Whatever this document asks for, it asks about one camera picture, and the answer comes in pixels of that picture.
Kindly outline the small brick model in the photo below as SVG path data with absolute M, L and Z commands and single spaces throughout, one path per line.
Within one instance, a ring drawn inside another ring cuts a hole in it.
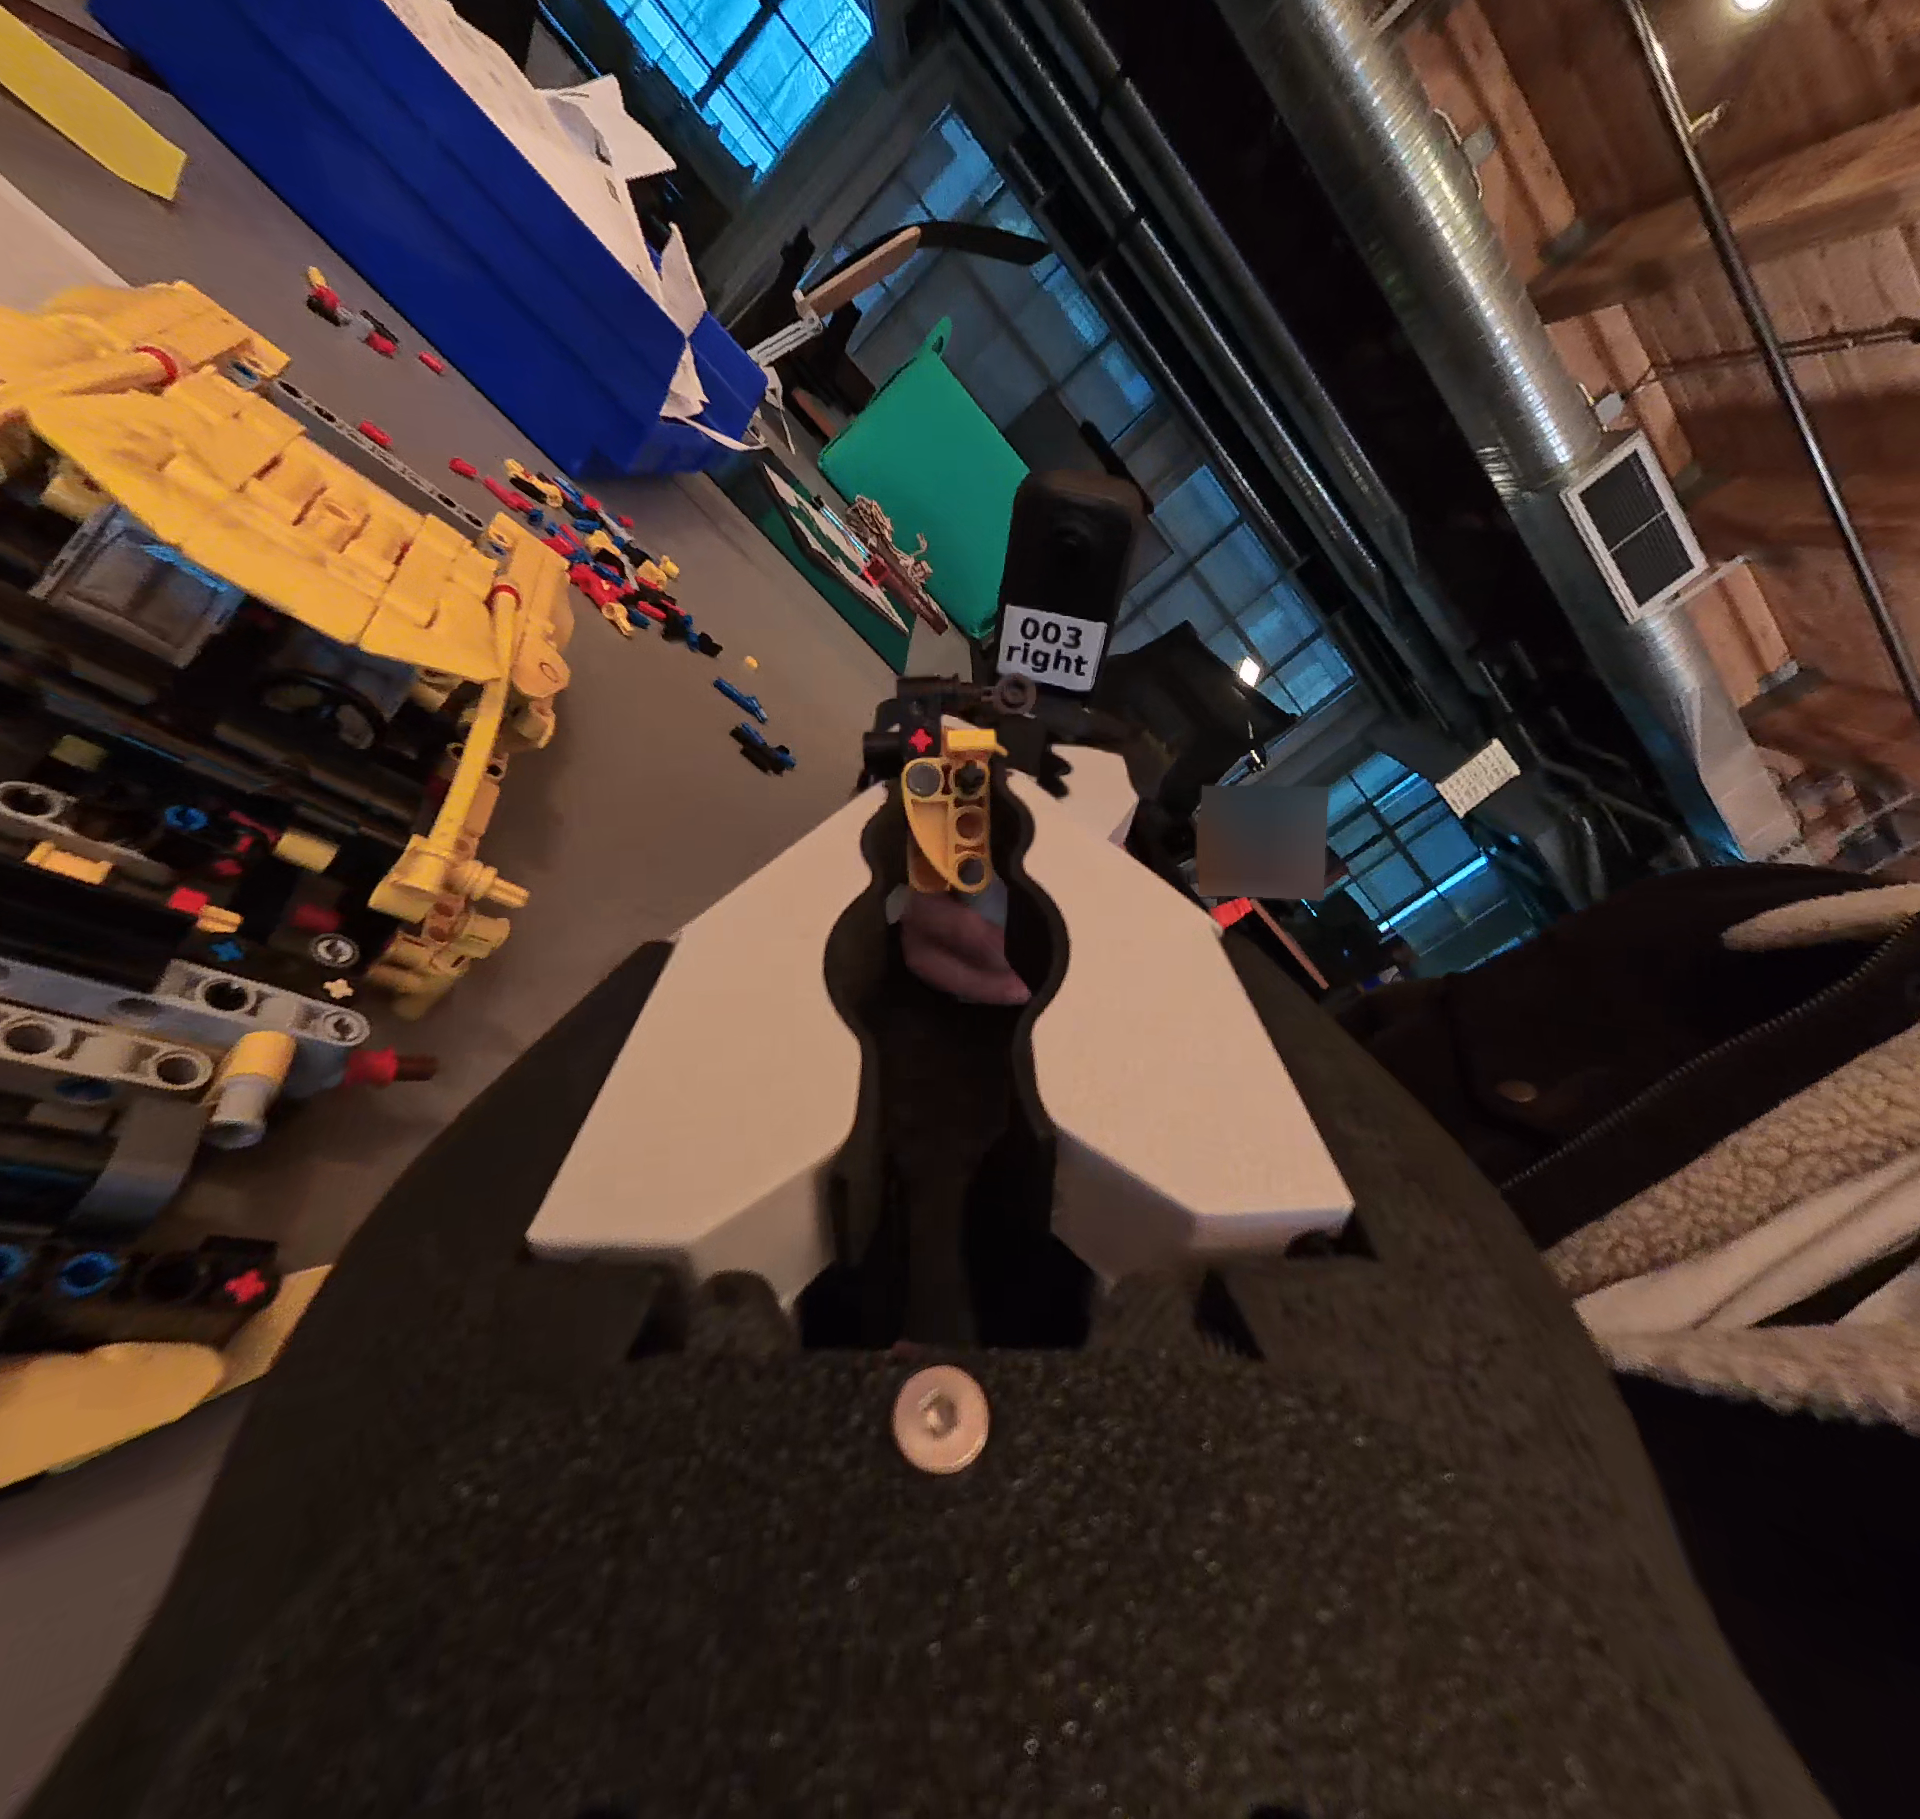
M 844 525 L 864 550 L 865 567 L 861 572 L 870 582 L 902 597 L 925 594 L 930 579 L 925 534 L 917 534 L 903 548 L 885 509 L 864 495 L 856 497 L 847 508 Z

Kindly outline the yellow brick wing piece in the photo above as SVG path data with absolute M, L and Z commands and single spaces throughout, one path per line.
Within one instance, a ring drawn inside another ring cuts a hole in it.
M 223 1347 L 115 1344 L 2 1362 L 2 1490 L 83 1466 L 266 1376 L 331 1275 L 290 1275 Z

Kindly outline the person's right hand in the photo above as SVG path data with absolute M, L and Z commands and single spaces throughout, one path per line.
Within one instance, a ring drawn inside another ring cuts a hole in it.
M 1005 924 L 967 896 L 899 886 L 886 914 L 905 971 L 925 988 L 975 1009 L 1022 1009 L 1031 989 L 1006 958 Z

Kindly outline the scattered coloured brick pieces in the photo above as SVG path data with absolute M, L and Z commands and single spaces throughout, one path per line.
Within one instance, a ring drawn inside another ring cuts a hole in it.
M 403 345 L 393 326 L 364 308 L 351 306 L 328 274 L 314 266 L 306 268 L 306 308 L 329 327 L 351 333 L 374 356 L 390 364 L 400 360 Z M 383 463 L 387 463 L 396 480 L 406 476 L 439 508 L 458 518 L 468 518 L 469 508 L 460 499 L 446 497 L 439 476 L 421 476 L 417 480 L 417 469 L 409 471 L 406 461 L 400 460 L 396 439 L 380 424 L 372 420 L 360 420 L 352 428 L 346 421 L 335 424 L 304 392 L 296 399 L 298 387 L 292 381 L 279 380 L 275 385 L 282 401 L 298 406 L 314 426 L 325 421 L 328 428 L 349 439 L 354 450 L 383 454 Z M 645 552 L 640 545 L 633 518 L 613 511 L 563 476 L 528 468 L 513 456 L 506 456 L 488 471 L 468 456 L 451 454 L 442 471 L 453 480 L 484 491 L 541 545 L 554 552 L 563 561 L 567 579 L 578 592 L 578 597 L 590 602 L 617 631 L 629 636 L 652 629 L 668 643 L 681 643 L 700 656 L 720 660 L 721 643 L 695 626 L 694 618 L 677 602 L 680 563 L 673 558 Z M 762 702 L 747 696 L 745 687 L 734 685 L 730 679 L 716 679 L 714 685 L 755 721 L 755 726 L 731 728 L 731 738 L 742 747 L 742 757 L 757 771 L 769 776 L 793 771 L 794 754 L 765 738 L 768 710 Z

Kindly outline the white crumpled paper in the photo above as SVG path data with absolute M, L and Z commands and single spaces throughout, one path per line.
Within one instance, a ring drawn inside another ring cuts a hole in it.
M 688 430 L 695 450 L 751 452 L 762 446 L 762 401 L 780 383 L 753 363 L 711 317 L 676 227 L 652 247 L 633 206 L 633 185 L 676 170 L 673 158 L 626 110 L 608 76 L 563 89 L 537 86 L 508 48 L 468 24 L 448 0 L 382 0 L 421 53 L 482 112 L 541 182 L 568 208 L 596 247 L 587 266 L 619 266 L 623 308 L 668 327 L 676 366 L 660 417 Z

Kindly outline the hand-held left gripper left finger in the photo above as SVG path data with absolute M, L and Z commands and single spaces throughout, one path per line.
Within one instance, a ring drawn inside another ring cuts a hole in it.
M 824 1183 L 861 1055 L 826 979 L 873 885 L 860 794 L 676 937 L 528 1231 L 550 1260 L 668 1261 L 807 1287 L 831 1264 Z

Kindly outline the metal ventilation duct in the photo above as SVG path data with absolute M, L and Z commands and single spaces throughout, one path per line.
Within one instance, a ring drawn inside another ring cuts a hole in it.
M 1658 771 L 1741 857 L 1792 846 L 1782 791 L 1694 620 L 1672 596 L 1619 592 L 1568 509 L 1604 432 L 1410 61 L 1367 0 L 1250 0 L 1244 12 L 1283 120 Z

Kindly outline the desk lamp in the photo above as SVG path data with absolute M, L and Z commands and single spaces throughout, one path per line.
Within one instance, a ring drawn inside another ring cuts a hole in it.
M 1043 236 L 982 222 L 907 222 L 858 247 L 831 272 L 810 285 L 794 287 L 791 302 L 794 319 L 747 344 L 749 359 L 772 373 L 793 353 L 822 339 L 831 317 L 854 305 L 860 296 L 882 285 L 923 252 L 961 252 L 978 261 L 1038 266 L 1050 252 Z

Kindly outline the green corrugated box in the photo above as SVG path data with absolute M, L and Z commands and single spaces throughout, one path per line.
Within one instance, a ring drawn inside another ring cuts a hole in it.
M 927 538 L 930 597 L 970 639 L 1000 607 L 1015 497 L 1024 461 L 947 366 L 952 321 L 921 349 L 820 452 L 843 499 L 874 502 L 896 542 Z

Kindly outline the white shirt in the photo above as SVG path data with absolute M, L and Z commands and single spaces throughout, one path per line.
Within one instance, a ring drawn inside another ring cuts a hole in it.
M 1876 1260 L 1893 1279 L 1851 1309 L 1816 1312 L 1818 1327 L 1915 1327 L 1918 1156 L 1836 1184 L 1801 1200 L 1724 1249 L 1582 1298 L 1575 1309 L 1594 1337 L 1743 1331 L 1808 1301 L 1819 1290 L 1858 1282 Z

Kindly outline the yellow brick car model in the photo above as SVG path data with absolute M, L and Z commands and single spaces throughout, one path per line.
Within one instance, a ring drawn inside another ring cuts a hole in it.
M 430 1013 L 527 907 L 482 846 L 557 728 L 563 561 L 282 372 L 182 280 L 4 311 L 4 1357 L 233 1342 L 290 1275 L 182 1193 L 434 1080 L 366 1002 Z

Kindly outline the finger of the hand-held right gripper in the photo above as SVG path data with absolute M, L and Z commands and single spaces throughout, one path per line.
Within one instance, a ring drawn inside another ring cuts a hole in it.
M 1058 750 L 1058 757 L 1066 767 L 1058 817 L 1117 850 L 1128 850 L 1140 798 L 1124 754 Z

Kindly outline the yellow paper sheet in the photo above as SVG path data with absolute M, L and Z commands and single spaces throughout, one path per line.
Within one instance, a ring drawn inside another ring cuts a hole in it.
M 187 155 L 118 92 L 2 9 L 2 90 L 111 176 L 173 202 Z

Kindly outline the dark green tray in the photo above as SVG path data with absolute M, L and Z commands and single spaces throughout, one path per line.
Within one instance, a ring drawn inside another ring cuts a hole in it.
M 917 616 L 868 575 L 852 533 L 772 450 L 747 450 L 716 468 L 720 484 L 803 582 L 882 660 L 907 668 Z

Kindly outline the blue plastic bin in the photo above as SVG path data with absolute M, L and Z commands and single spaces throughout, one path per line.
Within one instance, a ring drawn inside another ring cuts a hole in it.
M 702 471 L 660 417 L 668 327 L 382 0 L 88 0 L 567 476 Z

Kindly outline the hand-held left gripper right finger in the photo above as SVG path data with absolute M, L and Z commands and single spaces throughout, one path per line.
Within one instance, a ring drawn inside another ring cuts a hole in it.
M 1065 932 L 1030 1029 L 1057 1236 L 1107 1285 L 1340 1238 L 1354 1196 L 1222 928 L 1062 798 L 1020 806 L 1020 869 Z

